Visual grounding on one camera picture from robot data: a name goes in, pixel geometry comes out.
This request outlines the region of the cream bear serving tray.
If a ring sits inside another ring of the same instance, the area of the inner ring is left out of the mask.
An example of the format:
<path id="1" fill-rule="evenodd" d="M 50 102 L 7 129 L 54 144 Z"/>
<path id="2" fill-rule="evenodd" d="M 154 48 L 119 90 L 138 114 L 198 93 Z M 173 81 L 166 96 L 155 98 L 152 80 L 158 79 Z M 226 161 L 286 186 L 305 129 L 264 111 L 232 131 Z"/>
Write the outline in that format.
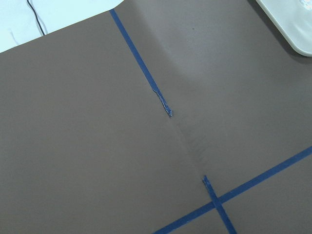
<path id="1" fill-rule="evenodd" d="M 258 0 L 289 45 L 297 53 L 312 56 L 312 2 L 310 0 Z"/>

